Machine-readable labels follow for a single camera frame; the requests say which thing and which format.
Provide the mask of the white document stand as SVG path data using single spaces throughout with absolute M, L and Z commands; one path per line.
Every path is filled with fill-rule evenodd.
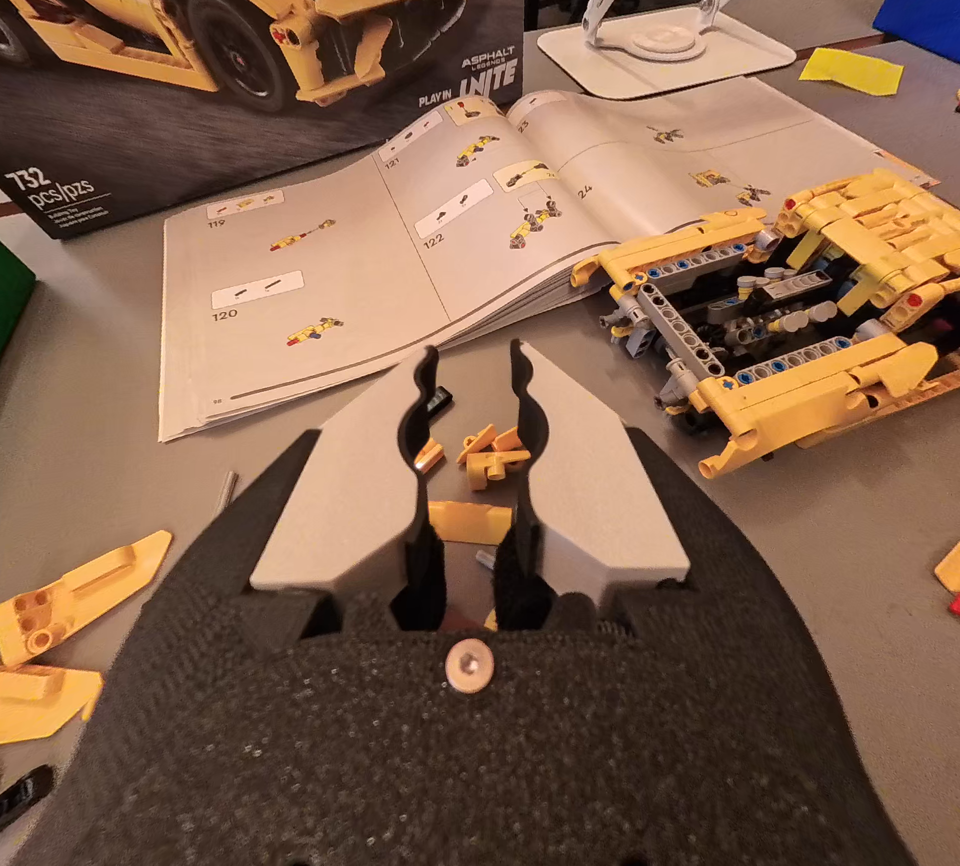
M 538 48 L 584 91 L 626 102 L 792 64 L 785 45 L 722 13 L 730 0 L 606 21 L 614 0 L 589 0 L 581 25 Z

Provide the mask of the grey desk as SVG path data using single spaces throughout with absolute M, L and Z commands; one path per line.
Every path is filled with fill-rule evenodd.
M 735 0 L 727 14 L 800 56 L 838 44 L 905 66 L 873 99 L 800 82 L 800 63 L 762 80 L 940 182 L 958 203 L 958 67 L 872 29 L 883 0 Z M 159 530 L 162 574 L 214 515 L 229 472 L 244 489 L 302 431 L 373 378 L 159 444 L 162 215 L 67 244 L 28 219 L 2 243 L 39 279 L 2 359 L 2 600 Z M 958 864 L 958 617 L 932 574 L 958 541 L 958 393 L 809 450 L 788 448 L 717 481 L 710 437 L 665 423 L 659 366 L 604 338 L 594 296 L 442 354 L 454 403 L 447 448 L 516 422 L 509 343 L 520 337 L 641 427 L 742 529 L 814 637 L 858 749 L 921 864 Z

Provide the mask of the yellow toy brick car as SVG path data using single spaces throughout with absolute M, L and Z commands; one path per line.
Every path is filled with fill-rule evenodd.
M 654 403 L 690 432 L 726 429 L 713 479 L 958 392 L 958 208 L 876 168 L 744 203 L 577 264 L 632 358 L 665 358 Z

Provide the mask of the green storage bin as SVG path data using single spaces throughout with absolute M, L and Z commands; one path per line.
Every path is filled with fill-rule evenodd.
M 37 283 L 35 273 L 1 244 L 1 354 L 18 327 Z

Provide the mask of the small black connector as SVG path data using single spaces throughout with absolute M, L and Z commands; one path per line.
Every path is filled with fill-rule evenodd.
M 49 764 L 34 767 L 1 792 L 1 831 L 13 825 L 54 789 L 56 770 Z

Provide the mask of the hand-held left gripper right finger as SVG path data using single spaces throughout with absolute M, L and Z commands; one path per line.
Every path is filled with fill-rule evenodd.
M 621 416 L 522 340 L 510 379 L 531 457 L 496 550 L 498 630 L 540 628 L 568 594 L 607 612 L 622 590 L 682 584 L 690 558 Z

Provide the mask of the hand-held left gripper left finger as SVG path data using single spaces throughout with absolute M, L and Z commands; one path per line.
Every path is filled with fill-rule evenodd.
M 387 602 L 404 630 L 445 618 L 445 547 L 417 455 L 430 438 L 438 350 L 419 346 L 319 428 L 250 575 L 259 591 L 318 590 L 342 609 Z

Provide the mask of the toy car set box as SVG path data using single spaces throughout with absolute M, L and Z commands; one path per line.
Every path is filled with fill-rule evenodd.
M 2 0 L 2 191 L 68 239 L 522 90 L 524 0 Z

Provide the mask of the pile of yellow brick parts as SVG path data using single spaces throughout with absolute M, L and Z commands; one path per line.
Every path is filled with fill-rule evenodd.
M 498 434 L 489 424 L 464 439 L 456 462 L 477 491 L 530 458 L 516 426 Z M 431 501 L 428 512 L 441 540 L 489 547 L 499 545 L 512 521 L 511 509 L 478 502 Z M 172 539 L 157 531 L 2 602 L 2 745 L 44 739 L 77 715 L 89 718 L 104 685 L 99 672 L 31 663 L 150 584 Z

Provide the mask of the yellow sticky note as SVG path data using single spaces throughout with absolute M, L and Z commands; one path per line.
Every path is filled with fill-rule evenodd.
M 799 81 L 827 82 L 877 98 L 893 97 L 905 68 L 872 56 L 820 47 L 814 50 L 798 76 Z

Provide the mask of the open instruction booklet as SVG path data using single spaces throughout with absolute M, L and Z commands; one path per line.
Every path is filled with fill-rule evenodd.
M 930 174 L 732 79 L 640 102 L 536 92 L 432 108 L 339 172 L 163 227 L 159 439 L 171 441 L 589 296 L 582 260 L 666 247 L 671 294 L 735 287 L 787 198 L 879 168 Z

